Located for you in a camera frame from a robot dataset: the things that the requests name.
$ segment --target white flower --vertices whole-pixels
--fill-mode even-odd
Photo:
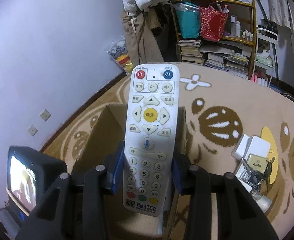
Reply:
[[[191,79],[190,78],[180,78],[180,82],[187,83],[186,85],[186,90],[193,90],[197,86],[200,87],[211,87],[210,83],[199,81],[200,76],[199,75],[192,75]]]

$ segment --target red bag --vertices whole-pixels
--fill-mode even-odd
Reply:
[[[201,20],[201,36],[210,41],[219,41],[225,30],[228,13],[201,7],[199,14]]]

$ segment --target red button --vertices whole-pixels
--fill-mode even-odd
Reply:
[[[130,191],[127,192],[127,196],[130,198],[135,198],[135,194]]]
[[[137,73],[136,73],[136,77],[137,77],[138,79],[142,79],[142,78],[144,78],[144,77],[145,77],[145,71],[143,71],[143,70],[139,70],[139,71],[137,71]]]

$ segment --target red power button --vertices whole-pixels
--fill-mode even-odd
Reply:
[[[138,79],[143,79],[143,78],[145,77],[145,71],[143,71],[143,70],[139,70],[139,71],[137,71],[137,73],[136,73],[136,77],[137,77]]]

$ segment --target qr code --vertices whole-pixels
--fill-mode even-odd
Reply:
[[[125,205],[132,207],[132,208],[135,208],[135,201],[126,199]]]

